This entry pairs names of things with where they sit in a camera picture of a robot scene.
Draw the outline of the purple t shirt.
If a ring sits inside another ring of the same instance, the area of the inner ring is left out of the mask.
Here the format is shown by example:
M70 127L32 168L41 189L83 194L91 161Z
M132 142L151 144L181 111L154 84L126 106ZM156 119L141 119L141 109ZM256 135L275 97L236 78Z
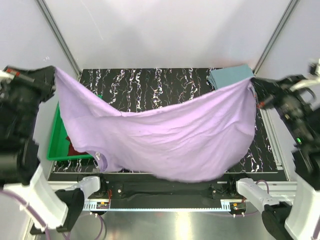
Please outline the purple t shirt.
M102 172L128 169L171 181L210 181L239 163L255 136L249 78L142 112L115 109L61 69L55 83L74 149L92 155Z

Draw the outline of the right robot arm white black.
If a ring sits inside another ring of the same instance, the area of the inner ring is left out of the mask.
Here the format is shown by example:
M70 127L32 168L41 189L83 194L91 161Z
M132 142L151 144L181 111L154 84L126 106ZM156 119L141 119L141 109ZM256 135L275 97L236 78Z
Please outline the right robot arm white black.
M242 196L260 213L267 232L276 240L320 238L320 109L312 109L302 93L320 83L320 75L290 75L280 80L251 78L258 107L274 109L294 139L292 152L296 182L294 195L274 196L251 178L227 185L232 198Z

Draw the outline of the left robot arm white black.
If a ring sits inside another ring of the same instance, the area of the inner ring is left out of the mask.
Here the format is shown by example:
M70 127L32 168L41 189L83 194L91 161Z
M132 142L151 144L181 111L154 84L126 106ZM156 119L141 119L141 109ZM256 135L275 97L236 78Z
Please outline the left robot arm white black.
M0 72L0 191L16 199L33 220L32 235L70 232L92 194L103 198L108 186L98 176L54 191L45 178L33 139L41 103L56 90L56 69L7 66Z

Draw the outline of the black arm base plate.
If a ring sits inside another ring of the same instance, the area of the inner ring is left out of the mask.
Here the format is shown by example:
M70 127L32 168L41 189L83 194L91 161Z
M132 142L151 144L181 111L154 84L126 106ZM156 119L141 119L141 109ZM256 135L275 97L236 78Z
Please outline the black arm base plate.
M112 200L117 207L213 207L221 200L239 200L234 184L245 176L226 173L214 180L183 183L147 173L106 173L100 175L102 189L90 198Z

